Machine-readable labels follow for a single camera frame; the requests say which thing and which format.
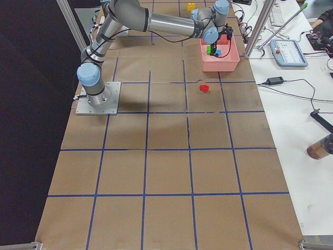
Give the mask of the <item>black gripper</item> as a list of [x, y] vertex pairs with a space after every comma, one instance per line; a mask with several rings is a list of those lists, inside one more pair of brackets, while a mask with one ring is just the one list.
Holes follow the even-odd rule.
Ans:
[[211, 44], [211, 55], [212, 56], [214, 56], [216, 54], [217, 42], [223, 34], [224, 34], [224, 31], [219, 32], [216, 41]]

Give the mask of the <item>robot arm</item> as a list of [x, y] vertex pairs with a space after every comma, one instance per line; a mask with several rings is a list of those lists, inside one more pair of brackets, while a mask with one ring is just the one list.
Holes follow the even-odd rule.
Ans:
[[107, 1], [105, 21], [95, 40], [81, 53], [81, 64], [76, 74], [86, 92], [86, 101], [92, 107], [102, 107], [112, 96], [102, 80], [101, 67], [105, 55], [122, 27], [138, 32], [165, 32], [203, 39], [208, 44], [217, 42], [225, 27], [229, 12], [228, 1], [216, 1], [213, 6], [191, 11], [190, 18], [152, 12], [138, 1]]

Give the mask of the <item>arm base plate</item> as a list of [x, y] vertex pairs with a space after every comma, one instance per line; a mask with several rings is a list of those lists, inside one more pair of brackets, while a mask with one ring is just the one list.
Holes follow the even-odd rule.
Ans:
[[77, 115], [117, 115], [121, 82], [104, 84], [104, 91], [96, 96], [88, 95], [84, 87], [81, 88], [80, 95], [84, 97], [78, 99], [75, 112]]

